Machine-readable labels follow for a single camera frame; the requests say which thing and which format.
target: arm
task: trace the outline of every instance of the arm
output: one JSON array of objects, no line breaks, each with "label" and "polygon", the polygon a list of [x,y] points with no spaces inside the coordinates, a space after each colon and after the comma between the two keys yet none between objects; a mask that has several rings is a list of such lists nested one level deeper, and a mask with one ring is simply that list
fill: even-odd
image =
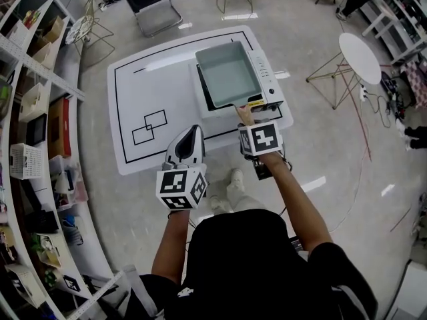
[{"label": "arm", "polygon": [[181,284],[189,211],[171,213],[151,273]]},{"label": "arm", "polygon": [[260,155],[268,167],[288,209],[289,218],[304,250],[313,251],[319,244],[332,242],[328,228],[300,184],[278,153]]}]

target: shoe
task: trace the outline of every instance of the shoe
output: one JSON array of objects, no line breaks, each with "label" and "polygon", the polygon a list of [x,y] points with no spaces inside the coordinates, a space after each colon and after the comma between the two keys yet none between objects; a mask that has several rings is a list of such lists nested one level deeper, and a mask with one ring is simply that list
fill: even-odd
[{"label": "shoe", "polygon": [[232,171],[232,178],[230,181],[229,186],[233,186],[235,188],[238,188],[241,191],[245,191],[245,187],[243,185],[243,172],[239,169],[233,169]]},{"label": "shoe", "polygon": [[406,151],[411,151],[411,150],[413,150],[413,148],[411,147],[411,141],[410,141],[410,140],[407,140],[407,141],[405,142],[405,149],[406,149]]},{"label": "shoe", "polygon": [[405,135],[406,127],[399,119],[396,119],[396,128],[399,130],[400,137],[406,137]]},{"label": "shoe", "polygon": [[224,210],[224,203],[221,201],[220,198],[218,198],[217,195],[213,195],[209,198],[209,205],[212,209],[212,211],[217,211],[218,209]]},{"label": "shoe", "polygon": [[347,17],[342,12],[335,13],[335,16],[342,21],[347,21]]}]

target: marker cube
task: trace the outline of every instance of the marker cube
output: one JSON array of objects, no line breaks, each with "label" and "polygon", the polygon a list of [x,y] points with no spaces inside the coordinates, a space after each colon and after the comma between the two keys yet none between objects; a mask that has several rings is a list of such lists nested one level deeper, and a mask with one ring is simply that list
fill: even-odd
[{"label": "marker cube", "polygon": [[200,167],[157,172],[155,195],[173,211],[197,209],[207,188]]},{"label": "marker cube", "polygon": [[239,136],[244,154],[253,157],[282,150],[283,138],[275,121],[240,127]]}]

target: mint green tray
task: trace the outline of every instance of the mint green tray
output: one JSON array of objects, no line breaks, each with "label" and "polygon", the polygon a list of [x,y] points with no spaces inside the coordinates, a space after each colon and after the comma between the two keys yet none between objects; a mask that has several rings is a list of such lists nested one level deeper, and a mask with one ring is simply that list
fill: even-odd
[{"label": "mint green tray", "polygon": [[260,83],[242,43],[235,41],[195,53],[213,105],[238,107],[262,92]]}]

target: floor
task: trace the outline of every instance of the floor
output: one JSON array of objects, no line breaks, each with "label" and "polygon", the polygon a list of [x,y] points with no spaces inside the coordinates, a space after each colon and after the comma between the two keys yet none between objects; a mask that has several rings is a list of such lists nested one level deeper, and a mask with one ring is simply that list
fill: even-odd
[{"label": "floor", "polygon": [[[294,117],[294,125],[282,133],[294,175],[302,185],[317,181],[305,186],[310,189],[319,185],[308,195],[324,217],[334,241],[344,248],[370,283],[380,304],[378,318],[384,316],[409,258],[417,199],[427,181],[427,156],[425,151],[407,152],[393,120],[390,118],[391,128],[385,128],[379,114],[375,115],[371,106],[364,103],[358,108],[362,107],[368,128],[370,160],[351,99],[333,111],[305,82],[311,72],[339,51],[342,27],[359,36],[367,27],[359,13],[341,26],[332,0],[321,0],[318,5],[314,1],[254,0],[258,19],[222,21],[216,0],[173,0],[184,23],[191,22],[193,26],[171,29],[151,39],[142,37],[125,1],[98,12],[101,23],[115,33],[109,39],[117,49],[100,64],[82,69],[80,84],[86,100],[79,108],[79,136],[91,211],[114,269],[133,263],[140,273],[150,272],[167,210],[153,192],[155,169],[125,177],[117,171],[109,126],[108,65],[178,37],[245,23],[258,38],[273,70],[290,73],[290,77],[280,80],[280,85]],[[245,0],[228,0],[227,15],[248,13],[248,8]],[[382,44],[372,34],[365,40],[379,62],[389,64]],[[95,52],[86,53],[85,60],[108,50],[102,44],[95,47]],[[341,81],[337,84],[342,89]],[[330,98],[334,96],[332,82],[319,81],[316,85]],[[368,86],[368,90],[383,94],[379,86]],[[410,125],[424,121],[427,118],[423,119],[420,113],[411,112],[408,116]],[[209,195],[221,193],[230,169],[239,167],[245,174],[250,195],[272,211],[283,208],[274,182],[259,182],[252,164],[244,161],[237,145],[207,153],[205,162],[211,183]],[[203,206],[192,218],[198,222],[208,214]],[[293,235],[287,214],[283,217]]]}]

